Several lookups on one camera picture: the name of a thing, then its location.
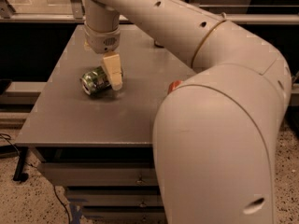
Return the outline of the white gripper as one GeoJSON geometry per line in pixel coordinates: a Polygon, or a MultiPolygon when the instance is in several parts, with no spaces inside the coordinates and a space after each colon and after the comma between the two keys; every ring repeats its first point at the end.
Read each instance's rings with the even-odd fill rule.
{"type": "Polygon", "coordinates": [[[102,67],[114,91],[122,88],[122,71],[120,55],[115,50],[120,44],[121,31],[117,28],[110,32],[98,32],[84,23],[85,38],[92,50],[104,54],[102,67]]]}

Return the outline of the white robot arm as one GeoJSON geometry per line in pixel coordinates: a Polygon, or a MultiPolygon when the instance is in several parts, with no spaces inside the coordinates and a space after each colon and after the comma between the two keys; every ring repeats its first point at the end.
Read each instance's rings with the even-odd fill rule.
{"type": "Polygon", "coordinates": [[[166,96],[153,126],[168,224],[276,224],[275,152],[292,91],[282,54],[179,0],[93,1],[195,72],[166,96]]]}

